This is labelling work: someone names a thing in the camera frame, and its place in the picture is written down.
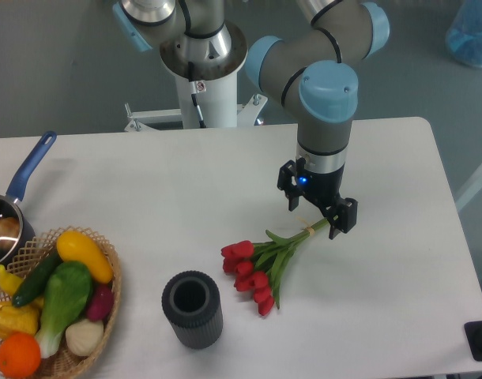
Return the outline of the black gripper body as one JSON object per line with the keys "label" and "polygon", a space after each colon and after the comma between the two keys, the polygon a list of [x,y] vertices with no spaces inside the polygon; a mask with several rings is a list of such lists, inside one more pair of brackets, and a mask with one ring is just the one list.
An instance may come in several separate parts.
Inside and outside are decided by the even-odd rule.
{"label": "black gripper body", "polygon": [[300,197],[317,207],[327,218],[327,211],[335,199],[340,197],[339,191],[344,167],[330,173],[315,173],[304,167],[304,158],[297,159],[295,184],[300,189]]}

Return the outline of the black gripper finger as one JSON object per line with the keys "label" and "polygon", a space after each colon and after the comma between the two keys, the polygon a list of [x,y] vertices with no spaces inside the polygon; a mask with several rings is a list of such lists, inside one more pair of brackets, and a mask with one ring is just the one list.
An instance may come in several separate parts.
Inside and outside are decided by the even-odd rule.
{"label": "black gripper finger", "polygon": [[289,160],[278,172],[277,188],[284,192],[288,200],[288,210],[292,212],[299,205],[300,189],[295,184],[296,179],[296,163]]}
{"label": "black gripper finger", "polygon": [[327,211],[329,221],[329,239],[333,240],[340,233],[347,234],[357,221],[358,201],[347,197],[338,197]]}

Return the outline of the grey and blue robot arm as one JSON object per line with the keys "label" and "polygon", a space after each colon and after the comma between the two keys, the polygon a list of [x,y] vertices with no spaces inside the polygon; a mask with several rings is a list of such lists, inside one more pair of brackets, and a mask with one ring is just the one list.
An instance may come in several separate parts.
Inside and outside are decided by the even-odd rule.
{"label": "grey and blue robot arm", "polygon": [[317,207],[335,236],[357,219],[357,201],[340,195],[358,105],[352,67],[384,47],[390,24],[372,2],[301,1],[299,7],[311,26],[304,37],[265,36],[253,44],[226,19],[222,1],[117,1],[113,12],[139,50],[160,52],[175,78],[185,128],[239,124],[240,70],[296,120],[296,157],[280,169],[277,186],[290,209],[300,198]]}

